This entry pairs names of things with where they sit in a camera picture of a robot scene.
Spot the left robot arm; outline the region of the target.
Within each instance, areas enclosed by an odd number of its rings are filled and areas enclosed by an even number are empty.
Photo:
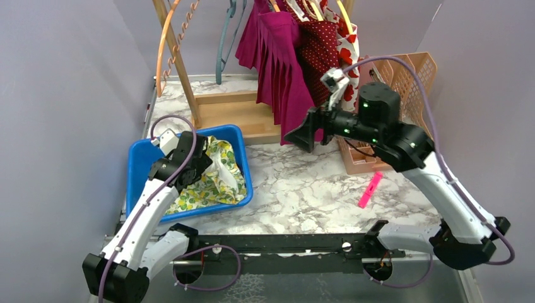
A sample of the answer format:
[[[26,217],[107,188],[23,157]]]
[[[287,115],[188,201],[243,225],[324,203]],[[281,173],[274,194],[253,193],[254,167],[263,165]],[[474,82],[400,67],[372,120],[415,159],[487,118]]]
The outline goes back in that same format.
[[[103,250],[88,254],[82,264],[88,289],[99,302],[141,302],[150,280],[173,254],[191,259],[198,251],[197,240],[182,232],[166,235],[154,248],[147,245],[180,192],[212,164],[206,153],[208,137],[168,130],[151,143],[163,156],[151,165],[133,211]]]

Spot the lemon print skirt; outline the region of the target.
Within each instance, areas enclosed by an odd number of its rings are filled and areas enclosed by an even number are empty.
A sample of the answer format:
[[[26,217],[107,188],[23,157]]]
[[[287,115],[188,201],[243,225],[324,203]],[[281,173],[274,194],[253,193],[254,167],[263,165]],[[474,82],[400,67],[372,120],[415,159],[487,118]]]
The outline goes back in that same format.
[[[216,205],[236,205],[247,195],[245,178],[237,165],[232,145],[208,136],[206,154],[212,164],[201,179],[183,190],[166,211],[166,215]]]

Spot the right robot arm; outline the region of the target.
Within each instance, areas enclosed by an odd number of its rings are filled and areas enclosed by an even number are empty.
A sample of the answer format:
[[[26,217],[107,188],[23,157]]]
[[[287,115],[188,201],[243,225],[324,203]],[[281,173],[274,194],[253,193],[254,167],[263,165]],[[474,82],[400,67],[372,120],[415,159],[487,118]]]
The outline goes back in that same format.
[[[388,85],[370,82],[359,91],[358,112],[325,107],[309,109],[301,125],[285,140],[306,152],[314,149],[315,133],[322,130],[322,143],[334,136],[370,144],[373,153],[410,180],[440,213],[441,222],[426,229],[381,220],[366,234],[365,251],[379,257],[386,251],[404,249],[436,256],[455,270],[488,263],[496,251],[494,241],[506,232],[505,217],[486,214],[442,165],[426,131],[399,117],[401,98]]]

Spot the orange wavy hanger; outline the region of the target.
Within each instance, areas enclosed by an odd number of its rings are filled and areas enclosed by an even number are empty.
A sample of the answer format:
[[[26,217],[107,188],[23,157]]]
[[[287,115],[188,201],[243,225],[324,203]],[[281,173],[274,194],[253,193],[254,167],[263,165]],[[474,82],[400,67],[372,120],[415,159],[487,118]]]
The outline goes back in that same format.
[[[183,82],[183,78],[185,78],[185,82],[189,84],[189,78],[180,51],[185,32],[189,27],[189,23],[192,20],[195,11],[197,10],[199,1],[192,1],[190,3],[189,10],[185,15],[185,20],[181,24],[180,32],[176,35],[172,28],[172,18],[180,3],[181,1],[174,1],[169,5],[166,5],[164,1],[153,1],[157,17],[162,28],[156,57],[155,87],[158,97],[161,97],[164,91],[167,80],[172,73],[173,66],[178,72],[180,81]],[[165,47],[169,48],[170,53],[170,58],[167,60],[167,69],[163,69]]]

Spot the grey-blue hanger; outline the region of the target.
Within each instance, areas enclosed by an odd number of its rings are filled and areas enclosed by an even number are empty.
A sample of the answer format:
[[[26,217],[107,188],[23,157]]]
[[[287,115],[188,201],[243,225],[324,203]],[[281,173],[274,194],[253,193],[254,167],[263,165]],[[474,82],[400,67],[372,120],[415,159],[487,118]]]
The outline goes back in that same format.
[[[225,48],[226,43],[226,36],[228,33],[228,27],[232,19],[235,17],[236,12],[238,11],[238,8],[241,9],[241,12],[238,17],[237,26],[232,34],[232,39],[230,41],[230,45]],[[217,85],[222,84],[223,81],[223,72],[226,68],[227,62],[229,60],[232,47],[235,43],[235,40],[237,38],[238,30],[240,29],[245,10],[247,8],[247,0],[243,0],[240,5],[238,5],[237,0],[230,0],[229,1],[229,7],[226,10],[226,15],[224,19],[224,23],[221,29],[221,35],[220,35],[220,42],[218,46],[218,51],[216,53],[216,67],[215,67],[215,82]]]

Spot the magenta pleated skirt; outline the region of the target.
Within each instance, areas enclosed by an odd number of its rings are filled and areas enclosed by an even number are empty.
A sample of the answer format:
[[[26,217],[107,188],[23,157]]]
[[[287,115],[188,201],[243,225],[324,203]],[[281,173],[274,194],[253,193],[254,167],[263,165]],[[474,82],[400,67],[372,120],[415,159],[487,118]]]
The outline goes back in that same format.
[[[286,11],[271,11],[268,1],[254,1],[235,57],[241,66],[259,74],[257,102],[271,107],[274,124],[285,135],[299,127],[314,106],[305,84],[296,49],[304,38],[294,17]]]

